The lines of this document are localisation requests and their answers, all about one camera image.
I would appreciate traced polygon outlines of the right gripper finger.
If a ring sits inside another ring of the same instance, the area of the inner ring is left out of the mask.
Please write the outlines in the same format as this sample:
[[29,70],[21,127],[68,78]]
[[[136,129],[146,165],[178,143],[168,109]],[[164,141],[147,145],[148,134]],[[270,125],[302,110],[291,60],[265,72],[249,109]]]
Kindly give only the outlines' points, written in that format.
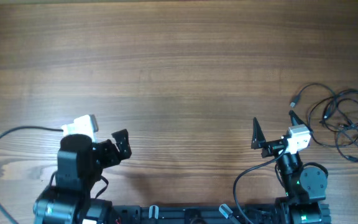
[[253,134],[252,134],[252,142],[251,148],[252,149],[260,149],[265,146],[266,139],[263,134],[262,128],[256,117],[253,118]]
[[300,119],[300,117],[293,110],[290,110],[288,114],[290,116],[290,121],[293,126],[304,124],[303,120]]

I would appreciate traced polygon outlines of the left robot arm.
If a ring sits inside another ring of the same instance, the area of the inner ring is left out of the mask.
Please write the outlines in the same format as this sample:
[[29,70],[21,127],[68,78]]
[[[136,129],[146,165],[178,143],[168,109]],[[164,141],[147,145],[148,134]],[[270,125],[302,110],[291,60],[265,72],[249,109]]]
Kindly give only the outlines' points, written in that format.
[[57,171],[33,206],[35,223],[122,223],[112,202],[95,197],[91,189],[100,180],[103,170],[131,157],[129,133],[126,129],[112,133],[116,142],[93,142],[84,134],[70,134],[60,141]]

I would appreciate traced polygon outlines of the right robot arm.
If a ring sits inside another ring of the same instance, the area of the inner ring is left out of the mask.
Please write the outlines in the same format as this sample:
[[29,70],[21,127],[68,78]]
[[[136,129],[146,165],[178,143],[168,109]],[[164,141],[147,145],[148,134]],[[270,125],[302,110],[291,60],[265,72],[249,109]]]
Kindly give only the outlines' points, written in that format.
[[310,145],[312,129],[294,111],[289,112],[291,126],[285,135],[267,141],[257,118],[253,119],[251,148],[261,156],[273,157],[275,169],[286,192],[275,201],[277,223],[331,223],[329,205],[323,204],[328,186],[328,170],[316,162],[303,163],[299,152]]

